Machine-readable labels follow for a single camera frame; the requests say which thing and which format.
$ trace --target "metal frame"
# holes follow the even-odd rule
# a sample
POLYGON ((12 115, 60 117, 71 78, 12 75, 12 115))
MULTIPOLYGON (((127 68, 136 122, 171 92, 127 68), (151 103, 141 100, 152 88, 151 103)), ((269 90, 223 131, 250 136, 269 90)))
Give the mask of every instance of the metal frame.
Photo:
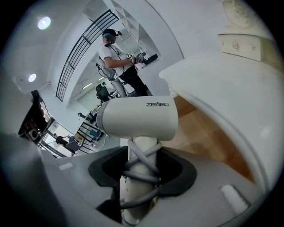
POLYGON ((119 18, 109 9, 95 20, 78 39, 64 64, 57 85, 56 97, 60 101, 63 102, 70 78, 82 56, 91 44, 102 34, 103 30, 107 29, 118 20, 119 18))
POLYGON ((38 146, 41 145, 41 148, 45 148, 46 150, 49 150, 50 152, 58 155, 59 157, 61 158, 64 158, 64 157, 67 157, 66 155, 62 154, 61 152, 59 152, 58 150, 55 150, 53 147, 51 147, 49 144, 47 144, 46 142, 44 141, 41 141, 40 144, 38 144, 38 146))

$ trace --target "white shelf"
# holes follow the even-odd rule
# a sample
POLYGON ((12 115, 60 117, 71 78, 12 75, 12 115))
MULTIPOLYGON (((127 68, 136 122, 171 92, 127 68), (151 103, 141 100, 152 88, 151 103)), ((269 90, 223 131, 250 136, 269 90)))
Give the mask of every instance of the white shelf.
POLYGON ((114 5, 114 8, 116 9, 116 11, 119 11, 120 13, 122 13, 122 14, 124 14, 123 13, 123 8, 119 5, 119 4, 117 4, 115 1, 111 1, 112 2, 112 4, 114 5))
POLYGON ((137 20, 135 20, 133 18, 133 16, 131 16, 126 10, 124 10, 124 15, 127 19, 127 21, 129 22, 128 24, 132 24, 134 28, 136 28, 136 30, 138 30, 138 22, 137 20))
POLYGON ((140 46, 145 50, 147 54, 149 54, 150 56, 154 54, 160 56, 160 52, 157 49, 156 45, 141 25, 139 25, 138 37, 140 46))
POLYGON ((119 16, 119 19, 120 19, 121 22, 123 23, 123 25, 124 25, 126 28, 129 28, 128 22, 127 22, 125 16, 124 16, 121 12, 119 12, 119 11, 117 11, 117 14, 118 14, 118 16, 119 16))
POLYGON ((138 41, 138 30, 132 24, 129 23, 128 25, 130 34, 138 41))
MULTIPOLYGON (((160 55, 159 50, 156 45, 148 35, 148 33, 144 30, 144 28, 135 20, 135 18, 123 7, 121 7, 114 0, 111 0, 116 9, 118 16, 126 28, 126 30, 131 34, 131 36, 135 39, 137 44, 141 46, 141 49, 147 53, 147 55, 152 56, 154 54, 160 55)), ((140 52, 140 48, 134 47, 135 45, 131 45, 130 49, 135 49, 135 53, 140 52)))

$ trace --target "black railing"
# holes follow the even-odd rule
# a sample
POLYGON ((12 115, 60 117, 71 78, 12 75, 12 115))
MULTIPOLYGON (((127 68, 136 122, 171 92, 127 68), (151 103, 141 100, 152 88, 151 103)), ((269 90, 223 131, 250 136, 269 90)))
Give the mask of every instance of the black railing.
POLYGON ((84 53, 101 35, 103 30, 118 20, 119 18, 111 10, 108 10, 95 20, 78 39, 64 64, 57 85, 56 97, 59 98, 60 101, 63 101, 70 78, 84 53))

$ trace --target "black pants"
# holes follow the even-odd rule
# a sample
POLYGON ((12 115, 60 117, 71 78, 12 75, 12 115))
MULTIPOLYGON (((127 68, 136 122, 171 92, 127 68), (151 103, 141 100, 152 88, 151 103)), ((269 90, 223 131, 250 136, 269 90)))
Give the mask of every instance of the black pants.
POLYGON ((120 78, 134 88, 137 96, 148 96, 147 87, 137 75, 136 68, 131 66, 128 68, 120 78))

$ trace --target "white tube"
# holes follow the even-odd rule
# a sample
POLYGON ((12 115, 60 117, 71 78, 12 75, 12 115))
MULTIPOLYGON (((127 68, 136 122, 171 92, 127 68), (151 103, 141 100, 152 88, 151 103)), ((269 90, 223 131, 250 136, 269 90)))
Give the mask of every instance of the white tube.
POLYGON ((115 87, 117 92, 120 94, 122 98, 126 97, 126 93, 124 91, 123 85, 121 84, 120 80, 118 78, 111 81, 112 85, 115 87))
POLYGON ((97 124, 114 137, 170 141, 178 129, 178 111, 170 96, 113 98, 99 109, 97 124))
MULTIPOLYGON (((150 137, 135 137, 133 142, 144 152, 157 144, 156 138, 150 137)), ((129 150, 128 159, 136 157, 136 155, 129 150)), ((149 161, 156 165, 156 153, 148 157, 149 161)), ((137 163, 130 168, 130 171, 142 173, 153 176, 153 173, 143 164, 137 163)), ((149 183, 141 182, 139 180, 127 178, 125 190, 125 202, 136 200, 154 189, 154 186, 149 183)), ((140 220, 150 210, 151 201, 144 203, 138 207, 124 210, 124 219, 129 224, 137 225, 140 220)))

